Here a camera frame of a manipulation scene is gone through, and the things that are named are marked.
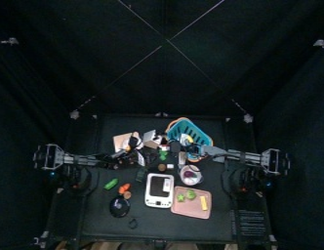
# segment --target black table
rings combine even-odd
[[[113,138],[117,135],[138,131],[165,131],[169,123],[180,118],[158,118],[149,115],[90,115],[73,121],[66,151],[74,154],[114,152]],[[244,151],[256,151],[252,125],[244,118],[190,117],[190,121],[210,136],[214,145]],[[176,186],[185,186],[178,175],[178,158],[169,156],[150,165],[149,172],[158,173],[160,163],[173,163],[174,170],[166,174],[176,177]],[[221,175],[225,164],[212,158],[194,165],[200,168],[204,182],[193,188],[210,191],[212,212],[208,220],[177,215],[170,209],[148,207],[144,202],[145,183],[136,181],[137,165],[118,170],[92,169],[97,180],[94,192],[86,197],[74,197],[65,191],[55,193],[47,224],[49,245],[51,241],[102,240],[166,242],[186,241],[201,243],[236,242],[232,222],[232,200],[222,190]],[[132,184],[132,210],[125,218],[114,218],[109,211],[112,199],[118,188],[106,190],[105,184],[114,178],[120,183]],[[136,219],[137,227],[130,228]]]

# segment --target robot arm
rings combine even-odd
[[[273,148],[259,154],[233,149],[224,150],[217,146],[202,146],[201,155],[213,156],[213,160],[221,163],[224,163],[227,159],[231,159],[240,161],[248,166],[261,167],[268,176],[287,176],[291,170],[289,155]]]
[[[93,167],[101,160],[94,155],[70,154],[58,145],[39,146],[33,157],[34,168],[54,171],[64,165],[81,165]]]

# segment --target white device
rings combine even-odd
[[[149,207],[169,208],[173,197],[174,176],[150,173],[146,179],[145,204]]]
[[[162,136],[156,136],[156,130],[152,130],[144,134],[144,145],[157,149],[162,142]]]

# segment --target green object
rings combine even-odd
[[[160,159],[166,160],[168,158],[168,151],[160,150]]]
[[[178,202],[185,202],[186,197],[180,193],[178,194]]]
[[[106,185],[105,189],[110,190],[118,184],[118,179],[113,179]]]
[[[196,192],[192,190],[192,189],[188,189],[188,199],[196,199],[197,195],[196,195]]]

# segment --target small box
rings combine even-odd
[[[114,137],[116,152],[118,152],[122,149],[126,149],[126,147],[129,146],[129,141],[132,136],[134,136],[138,139],[137,149],[141,149],[144,147],[138,132],[133,132]]]
[[[162,142],[162,136],[156,136],[156,130],[152,130],[144,134],[144,145],[157,149]]]

